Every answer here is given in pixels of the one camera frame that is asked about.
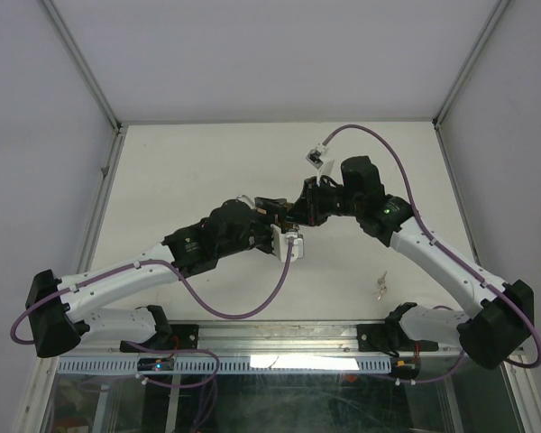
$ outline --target perforated metal strip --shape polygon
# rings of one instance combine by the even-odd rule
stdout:
[[[359,370],[314,370],[310,368],[254,368],[251,358],[221,357],[219,374],[385,374],[390,372],[390,359],[387,356],[355,357]],[[62,357],[58,373],[120,375],[136,374],[136,356],[91,356]],[[181,357],[174,363],[173,370],[144,372],[151,374],[209,374],[215,370],[215,361],[208,356]]]

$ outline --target robotic arm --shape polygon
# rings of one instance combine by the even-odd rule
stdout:
[[[26,308],[53,297],[29,314],[38,356],[61,355],[88,340],[129,340],[162,348],[170,327],[161,307],[129,311],[103,306],[136,291],[177,281],[177,274],[188,278],[210,271],[219,259],[254,248],[286,262],[290,246],[289,260],[297,260],[303,257],[304,245],[298,227],[321,226],[330,216],[356,218],[367,235],[419,265],[463,308],[444,311],[402,304],[385,319],[380,333],[369,336],[373,345],[393,351],[411,340],[459,345],[477,364],[495,368],[529,337],[513,309],[487,287],[490,284],[503,292],[532,323],[533,291],[524,282],[509,285],[449,247],[468,268],[456,264],[437,248],[445,242],[438,236],[429,240],[421,233],[407,201],[385,194],[379,171],[368,157],[353,157],[341,164],[342,185],[325,175],[332,162],[325,161],[323,152],[314,150],[307,159],[319,169],[319,176],[304,181],[295,203],[256,198],[255,208],[250,208],[229,200],[209,217],[124,262],[61,279],[52,271],[36,275]],[[174,266],[177,274],[164,263]],[[479,283],[469,270],[480,272],[484,282]]]

